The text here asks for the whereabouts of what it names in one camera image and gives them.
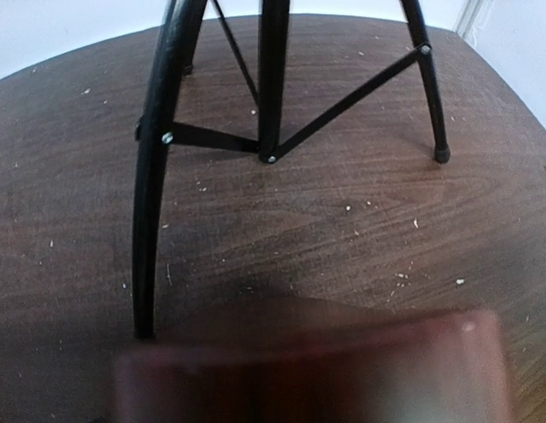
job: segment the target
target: metal crossbar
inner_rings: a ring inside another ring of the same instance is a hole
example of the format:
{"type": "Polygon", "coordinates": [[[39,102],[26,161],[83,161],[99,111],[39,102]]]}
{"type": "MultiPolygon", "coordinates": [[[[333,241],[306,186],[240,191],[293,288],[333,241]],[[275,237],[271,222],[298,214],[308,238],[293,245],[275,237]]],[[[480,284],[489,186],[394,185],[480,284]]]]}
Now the metal crossbar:
{"type": "Polygon", "coordinates": [[[244,57],[241,55],[240,46],[238,46],[238,43],[236,42],[236,39],[234,38],[234,35],[232,33],[232,29],[230,29],[228,22],[226,22],[226,17],[224,13],[222,12],[222,8],[220,7],[218,0],[212,0],[212,5],[214,6],[214,9],[217,11],[218,20],[220,22],[220,25],[222,26],[222,29],[224,30],[226,39],[228,40],[228,44],[230,44],[230,48],[232,49],[232,52],[234,53],[234,57],[236,57],[236,62],[238,62],[238,66],[240,67],[241,73],[244,76],[244,79],[246,80],[247,88],[249,88],[249,92],[252,93],[252,97],[254,98],[255,105],[258,106],[259,94],[257,93],[257,89],[255,88],[254,80],[249,74],[249,70],[247,69],[247,65],[246,65],[246,62],[244,61],[244,57]]]}

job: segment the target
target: wood grain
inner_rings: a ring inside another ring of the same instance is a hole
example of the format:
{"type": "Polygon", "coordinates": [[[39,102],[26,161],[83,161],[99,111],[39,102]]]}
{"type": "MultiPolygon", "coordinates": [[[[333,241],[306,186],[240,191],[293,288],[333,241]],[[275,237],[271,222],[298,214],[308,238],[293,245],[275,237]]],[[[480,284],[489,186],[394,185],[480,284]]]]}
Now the wood grain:
{"type": "MultiPolygon", "coordinates": [[[[232,28],[255,74],[257,21],[232,28]]],[[[102,383],[132,333],[132,133],[156,36],[104,41],[0,81],[0,421],[103,413],[102,383]]],[[[274,166],[172,149],[158,327],[274,296],[391,310],[482,305],[505,326],[518,421],[543,422],[546,132],[461,39],[430,36],[446,166],[431,160],[416,69],[274,166]]],[[[409,44],[400,24],[294,17],[284,135],[409,44]]],[[[255,107],[217,22],[205,22],[195,66],[178,119],[253,136],[255,107]]]]}

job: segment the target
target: rubber foot cap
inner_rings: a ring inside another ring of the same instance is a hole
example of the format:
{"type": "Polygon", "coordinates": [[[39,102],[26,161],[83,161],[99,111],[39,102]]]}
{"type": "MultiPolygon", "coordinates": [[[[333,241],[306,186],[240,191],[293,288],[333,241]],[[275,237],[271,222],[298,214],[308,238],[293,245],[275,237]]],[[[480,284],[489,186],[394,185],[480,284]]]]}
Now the rubber foot cap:
{"type": "Polygon", "coordinates": [[[433,154],[433,158],[440,165],[446,164],[451,158],[451,152],[449,151],[449,147],[447,147],[445,150],[435,150],[433,154]]]}

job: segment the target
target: white crumb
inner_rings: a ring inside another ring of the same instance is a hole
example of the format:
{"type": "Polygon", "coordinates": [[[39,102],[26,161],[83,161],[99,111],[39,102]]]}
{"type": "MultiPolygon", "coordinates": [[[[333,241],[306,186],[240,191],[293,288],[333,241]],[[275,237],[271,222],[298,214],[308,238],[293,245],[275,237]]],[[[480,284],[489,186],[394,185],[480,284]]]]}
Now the white crumb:
{"type": "Polygon", "coordinates": [[[463,332],[471,332],[472,330],[474,330],[476,327],[475,323],[474,322],[465,322],[462,326],[461,326],[461,329],[463,330],[463,332]]]}

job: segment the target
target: white wall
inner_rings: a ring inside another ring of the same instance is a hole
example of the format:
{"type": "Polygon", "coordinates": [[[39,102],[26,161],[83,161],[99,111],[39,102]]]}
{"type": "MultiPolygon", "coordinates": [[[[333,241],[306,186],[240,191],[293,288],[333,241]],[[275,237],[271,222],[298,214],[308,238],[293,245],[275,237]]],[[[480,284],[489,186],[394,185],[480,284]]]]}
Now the white wall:
{"type": "Polygon", "coordinates": [[[546,129],[546,0],[487,0],[467,41],[546,129]]]}
{"type": "MultiPolygon", "coordinates": [[[[453,29],[465,0],[421,0],[428,25],[453,29]]],[[[261,0],[221,0],[227,16],[261,0]]],[[[0,78],[74,48],[158,26],[167,0],[0,0],[0,78]]],[[[403,20],[399,0],[293,0],[294,13],[403,20]]],[[[214,17],[212,7],[207,18],[214,17]]]]}

